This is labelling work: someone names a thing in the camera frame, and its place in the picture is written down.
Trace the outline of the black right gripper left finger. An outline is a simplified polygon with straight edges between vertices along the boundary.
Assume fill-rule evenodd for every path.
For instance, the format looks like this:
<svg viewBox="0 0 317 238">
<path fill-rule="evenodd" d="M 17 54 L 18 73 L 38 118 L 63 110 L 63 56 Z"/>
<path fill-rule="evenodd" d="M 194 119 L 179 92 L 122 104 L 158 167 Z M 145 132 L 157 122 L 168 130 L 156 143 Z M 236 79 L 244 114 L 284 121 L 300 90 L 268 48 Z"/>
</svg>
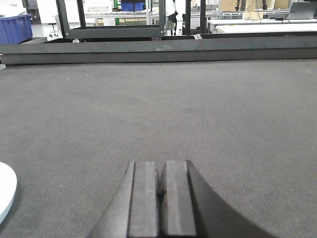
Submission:
<svg viewBox="0 0 317 238">
<path fill-rule="evenodd" d="M 158 172 L 154 162 L 130 162 L 110 204 L 89 238 L 157 238 Z"/>
</svg>

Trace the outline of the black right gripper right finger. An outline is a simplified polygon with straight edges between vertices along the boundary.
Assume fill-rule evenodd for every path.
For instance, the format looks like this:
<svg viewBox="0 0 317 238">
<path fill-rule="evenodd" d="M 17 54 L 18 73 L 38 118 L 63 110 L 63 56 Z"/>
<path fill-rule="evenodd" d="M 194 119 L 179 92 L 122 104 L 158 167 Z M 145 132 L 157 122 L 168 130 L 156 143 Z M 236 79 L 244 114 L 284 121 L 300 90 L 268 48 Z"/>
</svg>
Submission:
<svg viewBox="0 0 317 238">
<path fill-rule="evenodd" d="M 166 161 L 160 181 L 164 238 L 271 238 L 224 201 L 190 161 Z"/>
</svg>

